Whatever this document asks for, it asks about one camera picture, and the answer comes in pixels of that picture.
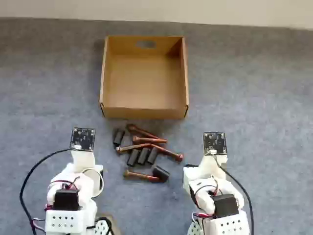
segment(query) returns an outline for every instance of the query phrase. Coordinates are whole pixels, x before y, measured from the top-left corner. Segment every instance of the black cylinder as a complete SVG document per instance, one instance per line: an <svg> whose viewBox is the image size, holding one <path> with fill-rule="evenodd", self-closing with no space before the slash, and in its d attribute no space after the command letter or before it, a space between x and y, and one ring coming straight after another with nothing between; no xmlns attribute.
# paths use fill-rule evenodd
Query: black cylinder
<svg viewBox="0 0 313 235"><path fill-rule="evenodd" d="M170 177L170 173L163 168L159 167L158 165L155 166L155 168L152 171L152 175L155 177L160 178L162 182L165 182Z"/></svg>
<svg viewBox="0 0 313 235"><path fill-rule="evenodd" d="M118 129L115 132L114 140L113 140L113 144L114 144L115 147L118 147L118 146L121 145L123 137L124 137L124 134L125 134L125 131L124 130L120 130L120 129Z"/></svg>
<svg viewBox="0 0 313 235"><path fill-rule="evenodd" d="M153 165L157 159L157 153L158 153L158 148L153 147L150 154L149 154L147 163Z"/></svg>
<svg viewBox="0 0 313 235"><path fill-rule="evenodd" d="M130 154L128 158L127 165L135 166L138 156L139 156L139 150L133 149L132 153Z"/></svg>
<svg viewBox="0 0 313 235"><path fill-rule="evenodd" d="M145 162L147 160L148 154L149 154L149 149L148 148L143 148L141 150L141 152L140 152L140 155L139 155L137 163L139 165L145 165Z"/></svg>

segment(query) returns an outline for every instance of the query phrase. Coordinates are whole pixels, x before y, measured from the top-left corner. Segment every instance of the cardboard box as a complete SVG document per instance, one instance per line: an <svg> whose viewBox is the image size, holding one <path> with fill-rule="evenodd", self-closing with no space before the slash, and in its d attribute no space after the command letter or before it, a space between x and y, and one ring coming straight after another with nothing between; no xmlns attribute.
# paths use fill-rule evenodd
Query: cardboard box
<svg viewBox="0 0 313 235"><path fill-rule="evenodd" d="M107 118L186 116L189 98L183 37L109 36L101 76L99 102Z"/></svg>

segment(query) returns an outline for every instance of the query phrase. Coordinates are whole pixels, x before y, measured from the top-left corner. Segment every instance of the circuit board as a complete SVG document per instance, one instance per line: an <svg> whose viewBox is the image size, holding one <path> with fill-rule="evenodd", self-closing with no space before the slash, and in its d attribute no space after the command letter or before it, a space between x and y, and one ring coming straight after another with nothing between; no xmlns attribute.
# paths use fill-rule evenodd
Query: circuit board
<svg viewBox="0 0 313 235"><path fill-rule="evenodd" d="M74 127L69 147L81 151L93 151L95 129Z"/></svg>
<svg viewBox="0 0 313 235"><path fill-rule="evenodd" d="M216 150L216 155L226 155L226 138L224 132L204 132L204 155L211 155L210 150Z"/></svg>

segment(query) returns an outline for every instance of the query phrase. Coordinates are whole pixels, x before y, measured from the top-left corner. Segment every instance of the gray carpet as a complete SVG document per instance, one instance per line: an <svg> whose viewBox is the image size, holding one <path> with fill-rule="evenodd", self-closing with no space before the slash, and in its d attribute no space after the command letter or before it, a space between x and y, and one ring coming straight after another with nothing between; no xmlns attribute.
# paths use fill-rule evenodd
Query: gray carpet
<svg viewBox="0 0 313 235"><path fill-rule="evenodd" d="M104 119L98 107L103 39L113 34L186 36L188 117L132 121L185 154L181 164L157 159L171 173L165 184L123 180L127 157L114 152L112 130L130 121ZM0 234L31 234L18 200L22 181L42 156L68 147L73 126L96 128L106 181L97 205L123 234L187 233L195 206L182 189L182 166L202 159L204 131L226 132L227 167L250 193L257 235L313 234L312 76L308 31L0 20ZM34 173L25 192L33 216L44 217L49 180L70 160L60 154Z"/></svg>

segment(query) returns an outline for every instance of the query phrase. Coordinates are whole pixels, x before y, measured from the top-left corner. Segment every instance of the screw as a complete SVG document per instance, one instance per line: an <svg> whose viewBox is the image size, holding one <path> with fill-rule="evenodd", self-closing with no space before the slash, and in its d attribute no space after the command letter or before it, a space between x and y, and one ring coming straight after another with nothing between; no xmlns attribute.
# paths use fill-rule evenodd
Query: screw
<svg viewBox="0 0 313 235"><path fill-rule="evenodd" d="M150 144L149 143L142 143L142 144L129 145L129 146L125 146L125 147L118 146L115 148L115 150L117 151L117 153L122 153L122 152L125 152L128 150L142 148L142 147L146 147L146 146L150 146Z"/></svg>
<svg viewBox="0 0 313 235"><path fill-rule="evenodd" d="M133 142L145 142L145 143L167 143L166 139L153 139L153 138L142 138L138 136L133 136Z"/></svg>
<svg viewBox="0 0 313 235"><path fill-rule="evenodd" d="M141 173L136 173L136 172L131 172L129 170L126 170L124 172L124 177L128 178L128 177L136 177L142 180L148 180L149 182L160 182L160 179L158 177L155 176L151 176L151 175L145 175L145 174L141 174Z"/></svg>
<svg viewBox="0 0 313 235"><path fill-rule="evenodd" d="M129 130L129 132L137 132L139 134L142 134L146 137L149 137L149 138L153 138L153 139L159 139L159 137L151 134L150 132L147 132L143 129L140 129L139 127L135 126L134 124L128 124L126 126L126 128Z"/></svg>
<svg viewBox="0 0 313 235"><path fill-rule="evenodd" d="M152 147L155 147L155 148L158 148L160 152L164 153L164 154L167 154L169 156L172 156L175 158L176 161L178 162L181 162L182 159L184 158L183 154L182 153L174 153L170 150L167 150L165 148L162 148L161 146L158 146L158 145L155 145L155 144L151 144Z"/></svg>

